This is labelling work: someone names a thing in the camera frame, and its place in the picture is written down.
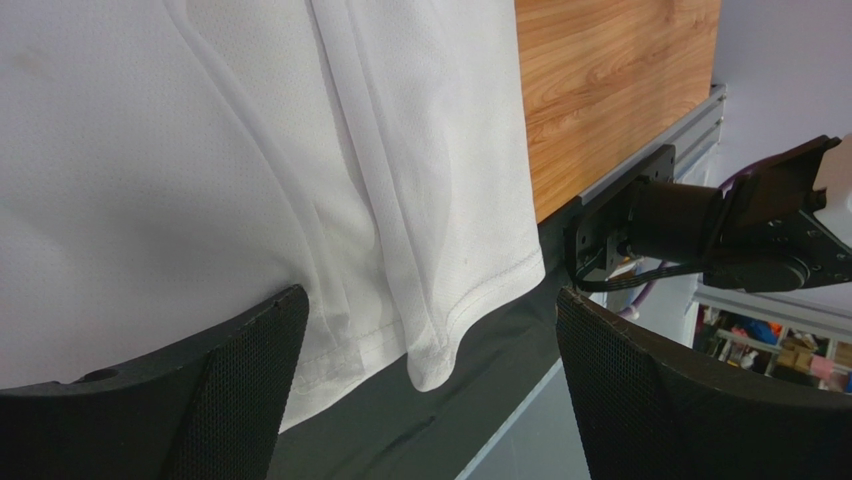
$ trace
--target white wall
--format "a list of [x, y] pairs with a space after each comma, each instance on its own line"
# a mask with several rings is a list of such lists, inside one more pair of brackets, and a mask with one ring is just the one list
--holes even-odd
[[[820, 134], [843, 137], [852, 132], [852, 1], [723, 0], [713, 77], [728, 85], [714, 185]], [[852, 311], [849, 284], [789, 295]]]

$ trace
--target cable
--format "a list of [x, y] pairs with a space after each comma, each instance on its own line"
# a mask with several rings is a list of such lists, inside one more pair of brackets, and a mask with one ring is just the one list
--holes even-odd
[[[657, 269], [666, 268], [668, 266], [669, 262], [663, 261], [660, 263]], [[630, 302], [630, 305], [624, 307], [623, 310], [618, 312], [618, 315], [625, 318], [627, 318], [628, 315], [638, 315], [639, 312], [637, 309], [642, 306], [643, 303], [645, 303], [645, 300], [651, 295], [651, 291], [654, 290], [654, 285], [656, 284], [656, 280], [651, 280], [650, 282], [645, 284], [645, 287], [642, 288], [642, 291], [639, 292], [639, 295], [637, 295], [636, 298], [632, 302]]]
[[731, 175], [730, 177], [728, 177], [727, 180], [722, 182], [722, 184], [719, 185], [719, 187], [718, 187], [719, 190], [727, 190], [728, 188], [730, 188], [734, 184], [734, 180], [736, 180], [737, 177], [739, 177], [740, 175], [748, 175], [751, 172], [755, 171], [757, 169], [757, 167], [766, 163], [766, 160], [773, 160], [773, 159], [774, 159], [774, 157], [764, 158], [763, 160], [760, 160], [758, 162], [754, 162], [751, 165], [746, 165], [745, 167], [743, 167], [739, 171], [737, 171], [737, 173]]
[[660, 280], [663, 278], [679, 277], [682, 275], [692, 275], [694, 273], [704, 273], [710, 270], [706, 264], [686, 264], [677, 265], [674, 267], [658, 268], [636, 275], [632, 278], [622, 280], [605, 280], [602, 282], [590, 282], [586, 280], [578, 280], [577, 286], [581, 290], [587, 292], [614, 292], [616, 290], [625, 290], [628, 288], [644, 285], [652, 280]]

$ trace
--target wood grain surface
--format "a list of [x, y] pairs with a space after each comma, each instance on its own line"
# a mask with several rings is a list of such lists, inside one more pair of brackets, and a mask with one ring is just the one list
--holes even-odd
[[515, 1], [538, 221], [709, 96], [720, 1]]

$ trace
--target white fabric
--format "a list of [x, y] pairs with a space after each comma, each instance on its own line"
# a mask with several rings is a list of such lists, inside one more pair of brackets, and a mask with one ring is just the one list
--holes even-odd
[[405, 352], [435, 388], [543, 275], [525, 145], [511, 0], [6, 2], [0, 388], [292, 283], [282, 429]]

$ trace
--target black metal bracket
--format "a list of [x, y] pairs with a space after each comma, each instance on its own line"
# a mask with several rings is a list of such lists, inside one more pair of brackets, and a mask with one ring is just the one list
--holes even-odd
[[563, 230], [565, 267], [575, 285], [582, 279], [608, 277], [629, 253], [619, 252], [619, 247], [627, 240], [634, 200], [630, 186], [637, 181], [673, 181], [675, 153], [674, 145], [663, 145], [588, 203], [575, 197], [568, 204], [573, 215]]

